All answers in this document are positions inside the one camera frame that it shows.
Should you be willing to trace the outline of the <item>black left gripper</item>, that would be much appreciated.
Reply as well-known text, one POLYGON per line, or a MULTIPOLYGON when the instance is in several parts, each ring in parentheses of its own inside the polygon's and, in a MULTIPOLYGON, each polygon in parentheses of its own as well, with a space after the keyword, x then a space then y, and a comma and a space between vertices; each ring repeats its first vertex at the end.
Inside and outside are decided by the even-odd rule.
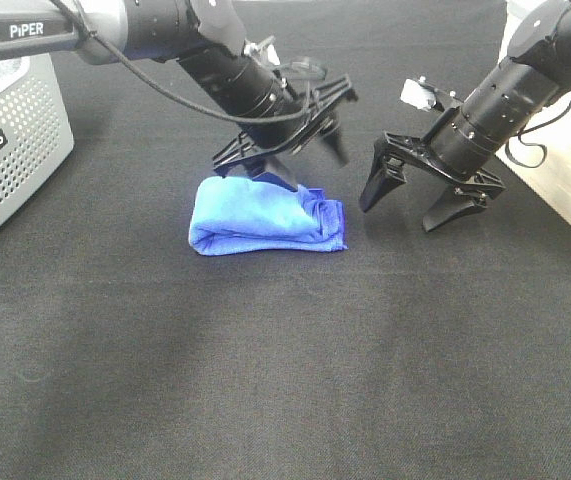
POLYGON ((344 148, 342 131, 336 107, 342 101, 358 99, 347 75, 336 80, 309 87, 304 97, 309 102, 301 124, 284 137, 279 137, 277 124, 264 126, 263 132, 243 131, 213 158, 213 170, 226 176, 238 165, 243 166, 256 182, 269 183, 288 191, 297 190, 297 180, 292 172, 276 156, 282 153, 294 155, 311 140, 318 138, 332 155, 339 167, 349 163, 344 148))

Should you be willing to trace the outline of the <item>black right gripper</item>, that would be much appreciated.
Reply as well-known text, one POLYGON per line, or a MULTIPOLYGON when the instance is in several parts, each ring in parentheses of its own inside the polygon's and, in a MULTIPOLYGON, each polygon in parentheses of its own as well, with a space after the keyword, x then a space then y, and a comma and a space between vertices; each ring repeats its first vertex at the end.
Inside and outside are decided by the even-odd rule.
POLYGON ((504 190, 501 179, 485 170, 492 157, 477 155, 461 144, 444 150, 418 137, 385 132, 374 142, 374 158, 370 174, 359 197, 363 212, 371 210, 383 197, 406 183, 404 167, 413 166, 454 186, 447 187, 427 210, 422 227, 425 232, 458 218, 485 209, 485 196, 495 199, 504 190))

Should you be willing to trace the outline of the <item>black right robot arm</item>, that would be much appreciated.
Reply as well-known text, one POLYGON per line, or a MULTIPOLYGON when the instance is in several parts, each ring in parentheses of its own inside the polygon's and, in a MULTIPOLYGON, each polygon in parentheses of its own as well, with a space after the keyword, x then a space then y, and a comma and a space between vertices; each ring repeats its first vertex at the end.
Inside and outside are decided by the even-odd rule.
POLYGON ((369 211, 406 181, 412 165, 447 182, 426 212, 430 232, 477 214, 504 189, 485 164, 531 118, 571 93, 571 1, 544 1, 520 23, 506 55, 464 101, 443 109, 421 137, 384 133, 374 144, 372 168, 359 198, 369 211))

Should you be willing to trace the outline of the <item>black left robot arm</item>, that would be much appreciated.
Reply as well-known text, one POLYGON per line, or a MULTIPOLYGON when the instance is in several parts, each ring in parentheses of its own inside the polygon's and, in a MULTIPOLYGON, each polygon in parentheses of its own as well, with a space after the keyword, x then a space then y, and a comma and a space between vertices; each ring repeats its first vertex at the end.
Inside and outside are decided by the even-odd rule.
POLYGON ((280 160, 320 139, 345 164, 336 107, 356 94, 307 57, 279 59, 271 39, 250 41, 229 1, 0 1, 0 60, 73 51, 86 63, 176 61, 214 101, 211 116, 239 126, 213 159, 226 176, 295 190, 280 160))

